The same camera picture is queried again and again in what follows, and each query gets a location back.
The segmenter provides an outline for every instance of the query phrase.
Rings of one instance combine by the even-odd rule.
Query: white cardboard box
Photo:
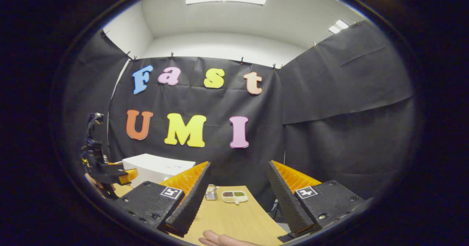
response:
[[[161,156],[153,156],[151,154],[141,154],[122,160],[124,169],[137,169],[139,174],[130,186],[135,188],[144,181],[161,183],[166,179],[175,176],[195,165],[194,161],[182,161],[176,159],[165,158]]]

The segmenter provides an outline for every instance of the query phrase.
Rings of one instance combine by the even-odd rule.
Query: black curtain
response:
[[[146,66],[152,66],[146,89],[134,91],[132,74]],[[170,86],[158,81],[167,67],[181,69],[179,82]],[[219,89],[204,86],[208,69],[223,69],[224,84]],[[261,94],[254,95],[246,89],[245,74],[256,72],[262,77],[258,87]],[[143,111],[153,112],[149,132],[140,141],[126,133],[127,110],[140,112],[135,130],[142,127]],[[187,143],[170,145],[164,142],[168,135],[169,113],[179,113],[185,124],[194,115],[203,115],[203,148]],[[210,182],[218,186],[247,186],[259,204],[270,210],[274,201],[267,179],[266,169],[270,160],[283,162],[284,144],[281,124],[280,78],[271,67],[226,59],[201,57],[174,57],[140,59],[127,65],[119,80],[109,112],[109,141],[113,161],[153,154],[167,158],[211,162]],[[233,137],[232,116],[246,116],[247,148],[229,146]]]
[[[280,72],[285,164],[370,198],[402,172],[415,132],[406,66],[368,21],[334,34]]]
[[[104,123],[96,125],[94,137],[103,143],[104,153],[109,157],[107,148],[107,111],[112,92],[119,73],[127,61],[127,56],[114,45],[102,32],[96,33],[77,51],[67,84],[64,85],[63,109],[60,117],[65,130],[67,150],[73,150],[73,160],[80,161],[80,150],[84,145],[87,128],[87,115],[99,112],[104,114]]]

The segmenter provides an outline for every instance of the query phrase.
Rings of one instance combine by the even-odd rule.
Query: table surface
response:
[[[132,190],[130,186],[115,187],[117,196],[122,196]],[[248,201],[241,202],[239,205],[226,203],[221,198],[224,191],[244,191],[248,196]],[[205,198],[202,200],[196,218],[184,238],[171,233],[170,235],[203,246],[204,244],[198,239],[204,237],[202,233],[206,230],[263,246],[281,245],[282,242],[277,237],[287,234],[262,209],[246,186],[220,186],[217,189],[215,201],[208,201]]]

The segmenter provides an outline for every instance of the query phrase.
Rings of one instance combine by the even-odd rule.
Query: white wall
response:
[[[104,33],[129,56],[141,58],[142,54],[154,41],[142,13],[142,3],[138,2],[107,23]]]
[[[140,58],[170,56],[199,56],[280,68],[282,64],[305,52],[304,48],[257,36],[229,33],[195,33],[156,39]]]

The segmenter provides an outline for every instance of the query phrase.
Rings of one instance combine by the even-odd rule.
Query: white ceiling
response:
[[[185,0],[142,0],[143,16],[154,38],[218,32],[249,34],[305,49],[331,35],[330,26],[365,18],[337,0],[267,0],[186,5]]]

